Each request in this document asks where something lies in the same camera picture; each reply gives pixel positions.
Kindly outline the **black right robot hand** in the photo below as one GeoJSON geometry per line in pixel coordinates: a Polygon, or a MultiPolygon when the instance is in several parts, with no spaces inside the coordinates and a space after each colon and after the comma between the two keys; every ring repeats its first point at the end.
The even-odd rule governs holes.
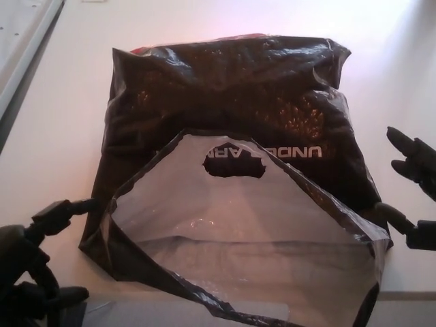
{"type": "MultiPolygon", "coordinates": [[[[391,166],[402,177],[417,184],[432,200],[435,200],[435,149],[419,138],[410,138],[394,127],[388,127],[386,137],[404,160],[393,160],[391,166]]],[[[393,206],[375,205],[377,214],[400,234],[405,236],[408,248],[423,251],[435,250],[435,222],[419,220],[412,223],[393,206]]]]}

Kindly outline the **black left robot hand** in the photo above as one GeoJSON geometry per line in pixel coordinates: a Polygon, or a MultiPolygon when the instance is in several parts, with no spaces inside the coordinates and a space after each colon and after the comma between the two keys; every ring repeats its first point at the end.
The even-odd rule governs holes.
{"type": "Polygon", "coordinates": [[[93,198],[53,202],[32,216],[29,226],[1,227],[1,325],[81,326],[89,291],[81,286],[61,287],[48,267],[50,256],[40,245],[47,236],[67,228],[74,215],[98,206],[93,198]]]}

